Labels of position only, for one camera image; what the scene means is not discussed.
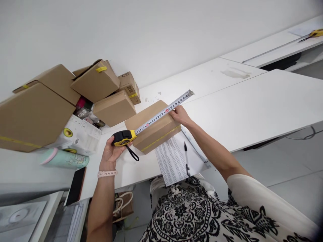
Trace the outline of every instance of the watch strap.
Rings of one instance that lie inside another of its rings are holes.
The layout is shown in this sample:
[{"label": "watch strap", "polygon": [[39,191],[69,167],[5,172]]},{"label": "watch strap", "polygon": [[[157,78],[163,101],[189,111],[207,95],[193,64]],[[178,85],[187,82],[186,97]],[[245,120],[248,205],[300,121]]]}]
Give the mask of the watch strap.
[{"label": "watch strap", "polygon": [[99,171],[98,178],[105,177],[105,176],[113,176],[118,174],[118,171]]}]

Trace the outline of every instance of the pen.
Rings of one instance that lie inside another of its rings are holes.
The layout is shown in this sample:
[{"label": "pen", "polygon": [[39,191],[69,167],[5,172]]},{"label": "pen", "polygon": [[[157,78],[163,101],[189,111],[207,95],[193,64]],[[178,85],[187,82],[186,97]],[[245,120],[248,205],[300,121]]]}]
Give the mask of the pen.
[{"label": "pen", "polygon": [[191,175],[189,173],[188,157],[187,157],[187,146],[186,146],[185,141],[184,141],[184,150],[185,150],[185,158],[186,158],[186,173],[187,173],[188,177],[191,177]]}]

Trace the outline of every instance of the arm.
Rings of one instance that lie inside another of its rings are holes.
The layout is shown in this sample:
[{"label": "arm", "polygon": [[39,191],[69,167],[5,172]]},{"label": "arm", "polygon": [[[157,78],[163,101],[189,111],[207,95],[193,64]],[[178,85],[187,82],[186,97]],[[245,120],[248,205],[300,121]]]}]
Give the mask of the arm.
[{"label": "arm", "polygon": [[[117,159],[126,149],[125,146],[114,147],[113,140],[114,136],[107,140],[99,166],[100,171],[114,171]],[[112,242],[113,205],[114,176],[98,178],[88,214],[87,241]]]},{"label": "arm", "polygon": [[182,106],[176,107],[175,111],[170,112],[170,115],[191,132],[208,160],[220,172],[225,181],[233,174],[251,176],[223,145],[209,136],[200,126],[190,119]]}]

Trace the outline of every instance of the floor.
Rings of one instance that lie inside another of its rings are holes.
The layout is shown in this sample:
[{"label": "floor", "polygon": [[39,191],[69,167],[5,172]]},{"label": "floor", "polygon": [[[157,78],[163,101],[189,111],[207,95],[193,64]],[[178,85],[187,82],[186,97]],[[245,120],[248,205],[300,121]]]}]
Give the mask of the floor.
[{"label": "floor", "polygon": [[[323,130],[323,122],[314,125]],[[290,138],[311,134],[307,128]],[[323,187],[323,132],[309,140],[283,138],[259,150],[237,151],[234,156],[255,179],[284,198],[308,218],[318,223],[322,209]],[[214,169],[201,173],[217,191],[220,200],[228,199],[227,184]],[[115,242],[138,241],[151,220],[149,182],[137,184],[134,189],[134,214],[125,225],[131,229],[118,232]]]}]

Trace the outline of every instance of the woman's left hand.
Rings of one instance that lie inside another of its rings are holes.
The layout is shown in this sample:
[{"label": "woman's left hand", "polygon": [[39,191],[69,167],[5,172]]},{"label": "woman's left hand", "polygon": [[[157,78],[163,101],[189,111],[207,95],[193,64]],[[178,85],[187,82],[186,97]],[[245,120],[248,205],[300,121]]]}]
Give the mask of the woman's left hand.
[{"label": "woman's left hand", "polygon": [[114,141],[114,136],[111,136],[107,140],[107,143],[104,147],[104,151],[102,154],[102,159],[101,159],[101,163],[100,163],[100,170],[102,170],[101,167],[105,167],[108,164],[115,166],[117,159],[120,157],[122,152],[126,150],[126,146],[112,145],[113,141]]}]

